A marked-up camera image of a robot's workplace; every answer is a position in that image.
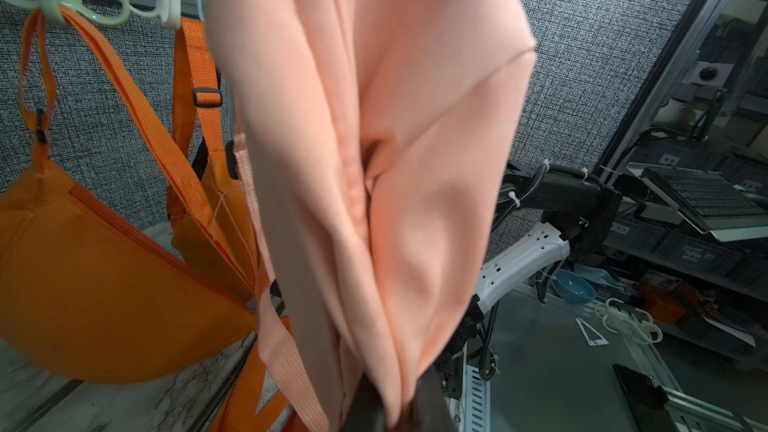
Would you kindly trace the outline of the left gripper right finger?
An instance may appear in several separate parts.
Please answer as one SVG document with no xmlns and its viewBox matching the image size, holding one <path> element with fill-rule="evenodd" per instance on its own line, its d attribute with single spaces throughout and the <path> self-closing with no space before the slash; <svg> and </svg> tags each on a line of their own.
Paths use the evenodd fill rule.
<svg viewBox="0 0 768 432">
<path fill-rule="evenodd" d="M 449 406 L 442 392 L 441 376 L 428 368 L 417 381 L 412 400 L 412 424 L 416 432 L 454 432 Z"/>
</svg>

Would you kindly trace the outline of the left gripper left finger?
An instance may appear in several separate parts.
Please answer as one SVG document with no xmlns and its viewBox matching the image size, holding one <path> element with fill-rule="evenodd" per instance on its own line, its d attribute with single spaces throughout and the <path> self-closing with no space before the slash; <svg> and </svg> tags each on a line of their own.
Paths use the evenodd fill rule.
<svg viewBox="0 0 768 432">
<path fill-rule="evenodd" d="M 358 382 L 342 432 L 383 432 L 384 407 L 372 381 L 363 374 Z"/>
</svg>

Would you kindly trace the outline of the orange sling bag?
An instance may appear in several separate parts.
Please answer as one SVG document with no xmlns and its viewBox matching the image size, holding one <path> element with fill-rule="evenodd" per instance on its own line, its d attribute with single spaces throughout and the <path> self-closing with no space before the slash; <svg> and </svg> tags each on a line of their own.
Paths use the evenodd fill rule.
<svg viewBox="0 0 768 432">
<path fill-rule="evenodd" d="M 209 429 L 268 431 L 287 410 L 286 431 L 324 431 L 327 419 L 314 394 L 288 317 L 272 302 L 272 267 L 260 264 L 256 292 L 259 326 L 244 367 Z"/>
<path fill-rule="evenodd" d="M 255 297 L 259 251 L 240 181 L 234 171 L 233 143 L 222 133 L 223 96 L 208 49 L 204 25 L 181 20 L 175 34 L 172 137 L 184 155 L 195 126 L 203 140 L 192 161 L 193 178 L 202 187 L 216 230 L 199 227 L 173 189 L 167 192 L 172 246 L 187 265 L 241 303 Z"/>
<path fill-rule="evenodd" d="M 201 361 L 256 330 L 252 279 L 236 264 L 189 159 L 201 129 L 224 169 L 214 64 L 189 99 L 174 91 L 165 125 L 109 41 L 62 9 L 112 81 L 169 183 L 173 225 L 204 260 L 188 265 L 115 213 L 49 157 L 52 111 L 24 110 L 31 165 L 1 197 L 1 335 L 28 359 L 73 379 L 129 384 Z"/>
</svg>

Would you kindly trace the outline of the pink sling bag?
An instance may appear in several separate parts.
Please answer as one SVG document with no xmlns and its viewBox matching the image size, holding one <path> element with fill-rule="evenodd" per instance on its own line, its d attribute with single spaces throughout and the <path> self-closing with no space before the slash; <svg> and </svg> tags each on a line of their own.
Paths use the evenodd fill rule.
<svg viewBox="0 0 768 432">
<path fill-rule="evenodd" d="M 397 426 L 474 293 L 536 62 L 520 0 L 207 0 L 256 221 L 323 431 L 361 378 Z"/>
</svg>

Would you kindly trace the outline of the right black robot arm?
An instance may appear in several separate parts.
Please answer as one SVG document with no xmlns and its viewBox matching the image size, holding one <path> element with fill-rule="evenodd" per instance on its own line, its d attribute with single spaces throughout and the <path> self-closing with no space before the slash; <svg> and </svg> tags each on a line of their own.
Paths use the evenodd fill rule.
<svg viewBox="0 0 768 432">
<path fill-rule="evenodd" d="M 542 212 L 542 219 L 569 242 L 575 255 L 601 250 L 622 194 L 583 169 L 543 162 L 537 167 L 507 162 L 491 226 L 496 232 L 512 213 Z"/>
</svg>

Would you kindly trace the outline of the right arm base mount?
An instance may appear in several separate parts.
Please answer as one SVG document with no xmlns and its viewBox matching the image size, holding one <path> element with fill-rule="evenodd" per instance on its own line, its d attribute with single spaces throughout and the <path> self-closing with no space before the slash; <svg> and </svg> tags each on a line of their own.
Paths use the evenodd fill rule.
<svg viewBox="0 0 768 432">
<path fill-rule="evenodd" d="M 490 341 L 498 315 L 498 302 L 516 286 L 536 275 L 542 277 L 570 255 L 566 236 L 549 223 L 539 222 L 523 238 L 487 262 L 481 269 L 470 305 L 444 351 L 435 362 L 438 384 L 446 398 L 461 396 L 464 364 L 477 361 L 480 378 L 497 372 Z"/>
</svg>

